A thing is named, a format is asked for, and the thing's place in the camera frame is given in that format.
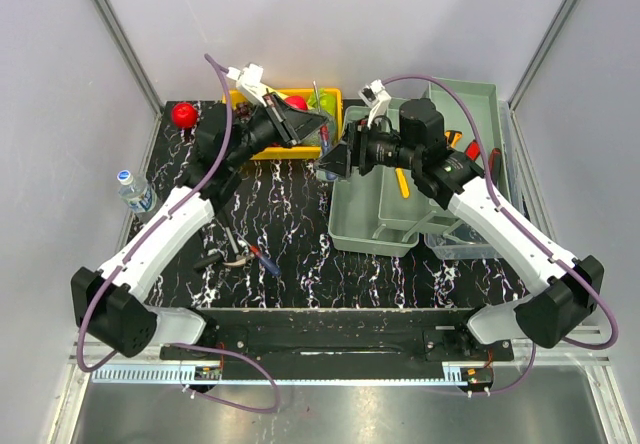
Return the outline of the yellow utility knife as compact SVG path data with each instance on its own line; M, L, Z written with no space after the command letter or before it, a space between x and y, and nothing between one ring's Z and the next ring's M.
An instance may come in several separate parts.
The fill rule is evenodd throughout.
M395 174L402 198L408 199L410 197L410 189L404 170L401 168L396 168Z

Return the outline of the clear plastic tool box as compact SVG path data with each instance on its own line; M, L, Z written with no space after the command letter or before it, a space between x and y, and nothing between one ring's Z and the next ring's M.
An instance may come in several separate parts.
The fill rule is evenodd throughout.
M403 257L424 238L443 260L499 257L499 251L448 207L466 182L484 189L482 159L510 198L497 88L443 79L419 98L396 99L381 80L346 111L339 141L316 163L336 176L329 235L340 251Z

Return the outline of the orange handled tool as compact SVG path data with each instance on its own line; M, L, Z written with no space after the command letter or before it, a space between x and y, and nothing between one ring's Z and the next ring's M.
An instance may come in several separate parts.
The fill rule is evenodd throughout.
M451 148L455 148L462 137L463 133L458 130L447 130L445 132L447 144Z

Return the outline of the red handled pliers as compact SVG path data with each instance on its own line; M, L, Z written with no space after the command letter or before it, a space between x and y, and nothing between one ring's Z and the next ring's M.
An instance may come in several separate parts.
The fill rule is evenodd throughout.
M471 141L465 149L465 155L472 161L481 156L480 145L476 140Z

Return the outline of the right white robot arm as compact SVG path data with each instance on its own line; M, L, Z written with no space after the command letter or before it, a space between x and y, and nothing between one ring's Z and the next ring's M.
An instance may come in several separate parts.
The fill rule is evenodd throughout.
M417 189L477 231L516 271L527 296L471 314L455 339L457 352L480 358L491 344L528 338L553 348L593 313L604 275L592 255L583 259L556 245L496 190L490 176L446 141L444 117L428 98L405 101L399 128L355 121L316 163L347 179L376 166L410 172Z

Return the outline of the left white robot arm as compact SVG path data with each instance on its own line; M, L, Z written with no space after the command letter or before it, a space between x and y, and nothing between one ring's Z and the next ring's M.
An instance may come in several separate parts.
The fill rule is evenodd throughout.
M270 93L248 120L231 103L215 104L194 131L188 165L154 217L98 269L78 269L71 278L74 319L115 352L131 358L150 344L179 342L193 358L213 354L213 321L187 308L145 305L146 296L184 244L233 196L240 170L273 144L291 148L315 133L321 115L296 109Z

